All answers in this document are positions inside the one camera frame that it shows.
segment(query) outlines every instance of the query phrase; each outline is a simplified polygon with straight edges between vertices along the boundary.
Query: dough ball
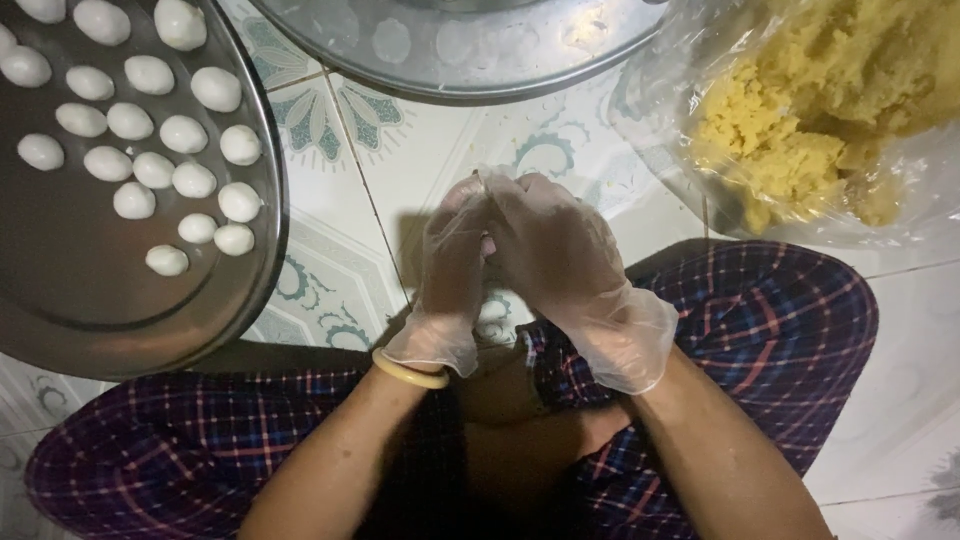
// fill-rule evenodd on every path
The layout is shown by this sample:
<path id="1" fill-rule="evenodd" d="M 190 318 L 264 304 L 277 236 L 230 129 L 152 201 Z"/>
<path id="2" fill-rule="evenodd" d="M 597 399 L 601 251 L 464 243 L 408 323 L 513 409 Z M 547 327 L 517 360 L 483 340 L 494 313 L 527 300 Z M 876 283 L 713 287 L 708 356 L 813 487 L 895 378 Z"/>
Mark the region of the dough ball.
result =
<path id="1" fill-rule="evenodd" d="M 66 18 L 66 0 L 16 0 L 16 5 L 42 23 L 54 24 Z"/>
<path id="2" fill-rule="evenodd" d="M 190 89 L 204 107 L 217 112 L 233 112 L 240 107 L 243 94 L 240 81 L 219 67 L 202 67 L 190 79 Z"/>
<path id="3" fill-rule="evenodd" d="M 186 257 L 186 253 L 164 244 L 150 248 L 147 252 L 147 266 L 160 276 L 172 278 L 185 272 L 190 266 L 190 260 Z"/>
<path id="4" fill-rule="evenodd" d="M 180 195 L 191 199 L 208 197 L 217 188 L 217 177 L 210 169 L 188 161 L 177 165 L 173 176 L 174 189 Z"/>
<path id="5" fill-rule="evenodd" d="M 164 189 L 174 183 L 174 164 L 154 152 L 144 152 L 133 160 L 133 175 L 150 189 Z"/>
<path id="6" fill-rule="evenodd" d="M 0 58 L 7 56 L 15 46 L 16 36 L 6 26 L 0 24 Z"/>
<path id="7" fill-rule="evenodd" d="M 73 9 L 73 21 L 87 37 L 112 47 L 130 37 L 130 18 L 107 0 L 83 0 Z"/>
<path id="8" fill-rule="evenodd" d="M 230 126 L 220 135 L 220 151 L 234 165 L 251 165 L 260 157 L 260 139 L 247 126 Z"/>
<path id="9" fill-rule="evenodd" d="M 154 215 L 156 197 L 140 182 L 127 182 L 113 193 L 113 209 L 126 219 L 146 219 Z"/>
<path id="10" fill-rule="evenodd" d="M 154 121 L 133 103 L 113 104 L 107 111 L 107 125 L 114 135 L 127 140 L 141 140 L 154 132 Z"/>
<path id="11" fill-rule="evenodd" d="M 217 202 L 220 204 L 220 211 L 227 219 L 240 223 L 247 223 L 254 219 L 263 204 L 256 191 L 242 182 L 231 182 L 221 187 Z"/>
<path id="12" fill-rule="evenodd" d="M 57 107 L 57 121 L 73 135 L 100 136 L 107 130 L 107 117 L 102 112 L 79 103 Z"/>
<path id="13" fill-rule="evenodd" d="M 192 213 L 180 220 L 177 233 L 191 244 L 205 244 L 213 239 L 217 222 L 205 213 Z"/>
<path id="14" fill-rule="evenodd" d="M 145 94 L 159 96 L 174 89 L 173 70 L 157 57 L 130 57 L 123 63 L 123 70 L 131 86 Z"/>
<path id="15" fill-rule="evenodd" d="M 34 169 L 51 171 L 63 167 L 63 148 L 49 135 L 29 134 L 21 138 L 16 153 Z"/>
<path id="16" fill-rule="evenodd" d="M 50 62 L 24 45 L 13 47 L 7 56 L 0 59 L 0 71 L 11 83 L 25 88 L 43 86 L 53 75 Z"/>
<path id="17" fill-rule="evenodd" d="M 181 154 L 196 154 L 206 147 L 206 132 L 200 122 L 177 114 L 160 126 L 160 140 L 167 148 Z"/>
<path id="18" fill-rule="evenodd" d="M 87 152 L 84 167 L 104 182 L 123 182 L 133 172 L 130 158 L 112 146 L 98 146 Z"/>
<path id="19" fill-rule="evenodd" d="M 206 42 L 204 12 L 181 0 L 160 0 L 154 8 L 160 40 L 179 51 L 192 51 Z"/>
<path id="20" fill-rule="evenodd" d="M 89 65 L 75 65 L 67 70 L 66 85 L 70 86 L 73 93 L 90 101 L 103 101 L 113 97 L 113 79 Z"/>
<path id="21" fill-rule="evenodd" d="M 231 223 L 217 229 L 213 243 L 224 255 L 237 257 L 253 249 L 253 233 L 246 225 Z"/>

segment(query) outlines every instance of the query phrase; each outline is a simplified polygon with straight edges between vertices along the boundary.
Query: disposable glove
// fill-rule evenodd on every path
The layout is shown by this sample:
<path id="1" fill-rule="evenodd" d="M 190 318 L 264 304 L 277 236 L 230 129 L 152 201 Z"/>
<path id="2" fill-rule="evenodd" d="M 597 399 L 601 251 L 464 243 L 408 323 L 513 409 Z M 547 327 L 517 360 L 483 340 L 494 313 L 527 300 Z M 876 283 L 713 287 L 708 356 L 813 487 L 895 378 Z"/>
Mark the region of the disposable glove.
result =
<path id="1" fill-rule="evenodd" d="M 454 185 L 423 230 L 423 279 L 403 329 L 384 347 L 398 363 L 452 367 L 467 377 L 477 367 L 473 324 L 483 302 L 485 236 L 492 203 L 477 176 Z"/>
<path id="2" fill-rule="evenodd" d="M 633 288 L 607 222 L 540 174 L 493 174 L 491 263 L 527 304 L 556 324 L 594 379 L 640 394 L 663 376 L 679 319 L 671 304 Z"/>

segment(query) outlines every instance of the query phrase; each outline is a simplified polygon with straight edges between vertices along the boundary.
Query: bracelet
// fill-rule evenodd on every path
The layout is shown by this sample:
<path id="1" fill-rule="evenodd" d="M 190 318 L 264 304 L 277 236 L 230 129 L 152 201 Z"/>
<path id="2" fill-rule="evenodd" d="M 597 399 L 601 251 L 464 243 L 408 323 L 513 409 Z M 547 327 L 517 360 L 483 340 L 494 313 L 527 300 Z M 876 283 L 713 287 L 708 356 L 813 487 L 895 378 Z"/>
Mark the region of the bracelet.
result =
<path id="1" fill-rule="evenodd" d="M 414 371 L 403 364 L 396 363 L 389 359 L 383 353 L 383 347 L 374 349 L 372 357 L 376 367 L 404 382 L 429 388 L 430 390 L 439 390 L 450 384 L 450 375 L 446 371 L 441 372 L 439 375 L 426 375 L 419 371 Z"/>

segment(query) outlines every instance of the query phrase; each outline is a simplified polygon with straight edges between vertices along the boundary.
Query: stainless steel tray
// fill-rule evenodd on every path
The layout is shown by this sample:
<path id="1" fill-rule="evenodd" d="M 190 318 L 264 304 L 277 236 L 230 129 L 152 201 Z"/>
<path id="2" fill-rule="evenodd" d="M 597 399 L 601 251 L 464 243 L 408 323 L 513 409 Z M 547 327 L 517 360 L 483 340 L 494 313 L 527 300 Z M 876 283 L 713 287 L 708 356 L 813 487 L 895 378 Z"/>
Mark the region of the stainless steel tray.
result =
<path id="1" fill-rule="evenodd" d="M 301 47 L 443 98 L 542 92 L 622 60 L 665 0 L 251 0 Z"/>
<path id="2" fill-rule="evenodd" d="M 121 380 L 182 368 L 238 337 L 266 304 L 286 250 L 287 190 L 276 122 L 265 90 L 255 79 L 250 58 L 226 15 L 215 2 L 199 0 L 206 17 L 207 42 L 190 52 L 163 44 L 156 35 L 156 0 L 111 0 L 131 19 L 130 39 L 116 47 L 86 37 L 70 13 L 79 0 L 68 0 L 68 17 L 44 25 L 13 2 L 0 2 L 0 22 L 47 58 L 53 78 L 35 88 L 14 86 L 0 77 L 4 129 L 0 153 L 4 163 L 0 197 L 0 351 L 52 371 L 103 380 Z M 164 96 L 137 92 L 123 72 L 123 61 L 152 55 L 170 64 L 177 78 Z M 66 85 L 68 67 L 87 64 L 113 78 L 116 93 L 104 102 L 86 102 Z M 205 109 L 190 91 L 190 75 L 215 65 L 241 81 L 243 103 L 223 114 Z M 67 133 L 54 111 L 62 103 L 86 103 L 104 113 L 128 101 L 150 114 L 154 133 L 127 141 L 110 131 L 96 138 Z M 173 114 L 196 118 L 209 143 L 199 154 L 177 154 L 160 142 L 159 127 Z M 224 160 L 220 133 L 235 124 L 253 128 L 263 156 L 252 166 Z M 42 133 L 63 147 L 66 162 L 40 172 L 19 158 L 17 142 Z M 155 190 L 156 213 L 129 221 L 113 210 L 120 184 L 102 182 L 86 172 L 84 154 L 99 145 L 128 148 L 135 156 L 157 152 L 174 164 L 195 160 L 217 177 L 218 187 L 246 182 L 264 202 L 248 225 L 253 251 L 238 258 L 219 253 L 213 243 L 194 246 L 177 234 L 180 219 L 192 212 L 213 216 L 220 225 L 216 193 L 187 199 L 173 188 Z M 172 244 L 190 258 L 190 268 L 162 278 L 144 263 L 157 244 Z"/>

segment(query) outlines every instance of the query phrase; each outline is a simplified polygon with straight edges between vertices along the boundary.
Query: person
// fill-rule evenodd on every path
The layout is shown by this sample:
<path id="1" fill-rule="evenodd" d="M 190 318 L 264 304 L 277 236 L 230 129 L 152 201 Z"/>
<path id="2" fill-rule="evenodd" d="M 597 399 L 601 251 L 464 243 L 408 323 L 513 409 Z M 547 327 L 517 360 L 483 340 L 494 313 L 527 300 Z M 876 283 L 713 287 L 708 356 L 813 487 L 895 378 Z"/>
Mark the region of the person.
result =
<path id="1" fill-rule="evenodd" d="M 801 476 L 876 337 L 849 266 L 739 241 L 629 282 L 536 174 L 457 184 L 423 244 L 382 350 L 124 382 L 44 437 L 32 502 L 95 539 L 832 538 Z M 451 389 L 485 265 L 542 318 Z"/>

